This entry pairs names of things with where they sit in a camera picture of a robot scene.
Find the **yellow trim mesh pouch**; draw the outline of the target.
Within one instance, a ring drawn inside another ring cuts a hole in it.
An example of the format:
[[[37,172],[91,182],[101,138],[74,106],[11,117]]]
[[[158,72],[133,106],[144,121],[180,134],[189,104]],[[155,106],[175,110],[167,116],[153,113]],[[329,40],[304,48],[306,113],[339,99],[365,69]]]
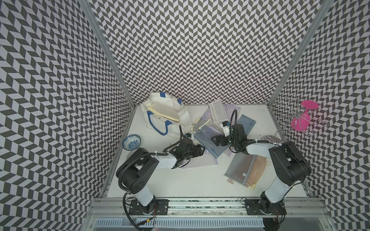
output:
[[[148,110],[169,120],[180,122],[178,111],[168,106],[154,103],[148,107]]]

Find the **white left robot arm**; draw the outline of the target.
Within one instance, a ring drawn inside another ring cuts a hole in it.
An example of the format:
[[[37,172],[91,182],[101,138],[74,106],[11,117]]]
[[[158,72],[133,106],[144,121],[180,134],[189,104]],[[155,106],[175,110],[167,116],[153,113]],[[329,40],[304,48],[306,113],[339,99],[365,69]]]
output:
[[[151,176],[158,169],[176,169],[186,166],[184,161],[203,156],[205,147],[194,144],[187,136],[166,147],[161,153],[137,149],[116,171],[118,186],[132,194],[139,209],[151,214],[156,207],[156,197],[147,187]]]

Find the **white canvas bag blue handles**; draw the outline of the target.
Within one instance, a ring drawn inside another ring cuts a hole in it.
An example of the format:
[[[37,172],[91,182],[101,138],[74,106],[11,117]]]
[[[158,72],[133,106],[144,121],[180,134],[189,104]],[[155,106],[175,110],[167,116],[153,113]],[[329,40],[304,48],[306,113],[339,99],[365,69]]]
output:
[[[190,133],[192,121],[181,99],[165,92],[153,92],[140,106],[147,127],[159,135],[179,138],[180,131]]]

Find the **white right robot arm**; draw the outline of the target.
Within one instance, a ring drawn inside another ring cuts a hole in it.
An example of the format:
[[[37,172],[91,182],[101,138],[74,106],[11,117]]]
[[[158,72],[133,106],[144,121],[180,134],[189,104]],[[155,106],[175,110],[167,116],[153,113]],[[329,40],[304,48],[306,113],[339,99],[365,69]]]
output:
[[[261,193],[259,205],[263,214],[274,212],[286,214],[283,200],[291,188],[301,184],[311,173],[311,167],[302,152],[292,141],[281,144],[264,140],[248,139],[241,124],[229,126],[228,135],[211,137],[216,146],[230,146],[234,152],[269,158],[275,169],[276,177],[267,190]]]

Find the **blue mesh pouch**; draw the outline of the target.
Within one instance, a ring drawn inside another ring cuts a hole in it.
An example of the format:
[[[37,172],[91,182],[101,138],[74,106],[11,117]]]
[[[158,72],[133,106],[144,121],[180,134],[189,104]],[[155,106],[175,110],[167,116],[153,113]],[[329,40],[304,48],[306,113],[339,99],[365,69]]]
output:
[[[215,158],[218,158],[221,154],[225,154],[226,156],[230,157],[232,153],[228,146],[216,146],[211,140],[212,137],[218,135],[224,136],[222,132],[213,126],[204,126],[198,132],[196,132],[194,136],[200,142],[200,144],[204,146]]]

